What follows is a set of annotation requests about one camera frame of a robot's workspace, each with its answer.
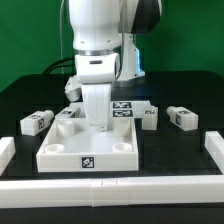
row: white box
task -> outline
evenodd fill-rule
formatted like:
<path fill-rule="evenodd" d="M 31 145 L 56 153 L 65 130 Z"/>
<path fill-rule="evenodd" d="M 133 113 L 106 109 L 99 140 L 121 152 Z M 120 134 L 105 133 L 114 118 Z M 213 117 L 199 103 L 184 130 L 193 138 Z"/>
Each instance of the white box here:
<path fill-rule="evenodd" d="M 57 126 L 61 120 L 55 120 L 36 155 L 38 171 L 138 170 L 138 147 L 134 118 L 129 118 L 129 120 L 130 134 L 117 136 L 114 133 L 113 118 L 110 118 L 107 131 L 99 131 L 97 127 L 89 126 L 85 118 L 69 118 L 67 121 L 74 123 L 74 135 L 70 137 L 61 137 L 58 134 Z M 120 147 L 120 150 L 115 151 L 113 147 L 116 144 L 129 144 L 132 150 Z M 48 146 L 52 146 L 50 153 L 48 150 L 46 151 Z"/>

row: black table surface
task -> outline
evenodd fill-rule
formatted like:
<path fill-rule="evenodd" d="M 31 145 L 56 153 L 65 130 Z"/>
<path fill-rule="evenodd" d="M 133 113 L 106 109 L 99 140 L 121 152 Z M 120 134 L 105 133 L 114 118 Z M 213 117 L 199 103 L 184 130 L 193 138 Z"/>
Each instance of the black table surface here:
<path fill-rule="evenodd" d="M 221 175 L 204 142 L 206 131 L 224 137 L 224 80 L 206 71 L 148 73 L 144 83 L 113 89 L 112 100 L 150 100 L 159 108 L 157 131 L 142 131 L 141 120 L 135 121 L 139 171 L 39 174 L 35 156 L 49 129 L 35 137 L 23 136 L 19 122 L 35 111 L 57 114 L 69 106 L 64 95 L 67 79 L 66 75 L 27 75 L 0 93 L 0 137 L 13 136 L 16 146 L 0 181 Z M 197 113 L 198 130 L 184 132 L 170 123 L 169 106 Z M 0 223 L 224 223 L 223 213 L 224 203 L 2 209 Z"/>

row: green wall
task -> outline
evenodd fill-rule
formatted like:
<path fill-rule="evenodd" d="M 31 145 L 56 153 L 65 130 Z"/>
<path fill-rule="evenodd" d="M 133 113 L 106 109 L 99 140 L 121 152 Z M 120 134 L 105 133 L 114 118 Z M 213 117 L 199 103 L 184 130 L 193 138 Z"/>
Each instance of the green wall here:
<path fill-rule="evenodd" d="M 61 0 L 0 0 L 0 91 L 60 59 Z M 224 1 L 163 0 L 157 27 L 137 36 L 146 71 L 208 70 L 224 77 Z M 64 15 L 65 56 L 72 31 Z"/>

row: block with fiducial marker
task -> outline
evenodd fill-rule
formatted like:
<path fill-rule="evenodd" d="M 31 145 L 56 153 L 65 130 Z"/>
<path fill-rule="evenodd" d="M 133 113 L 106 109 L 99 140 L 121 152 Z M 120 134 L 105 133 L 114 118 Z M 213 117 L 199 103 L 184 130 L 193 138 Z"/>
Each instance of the block with fiducial marker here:
<path fill-rule="evenodd" d="M 55 119 L 67 119 L 79 117 L 81 109 L 79 107 L 66 107 L 55 116 Z"/>
<path fill-rule="evenodd" d="M 184 107 L 168 107 L 170 122 L 184 131 L 198 129 L 198 115 Z"/>
<path fill-rule="evenodd" d="M 142 130 L 156 130 L 158 123 L 158 107 L 149 106 L 142 115 Z"/>
<path fill-rule="evenodd" d="M 50 110 L 37 111 L 20 121 L 23 135 L 35 136 L 45 128 L 49 127 L 54 113 Z"/>

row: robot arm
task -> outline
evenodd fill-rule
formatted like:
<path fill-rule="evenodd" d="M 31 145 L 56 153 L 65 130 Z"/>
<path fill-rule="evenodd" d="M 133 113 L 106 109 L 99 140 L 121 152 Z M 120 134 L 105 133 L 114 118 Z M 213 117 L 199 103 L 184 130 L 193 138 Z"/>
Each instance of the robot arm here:
<path fill-rule="evenodd" d="M 120 72 L 120 56 L 114 52 L 121 45 L 119 30 L 138 33 L 136 15 L 147 11 L 148 6 L 157 7 L 160 17 L 160 0 L 69 0 L 73 47 L 78 51 L 75 56 L 77 81 L 90 125 L 102 130 L 107 128 L 111 87 Z"/>

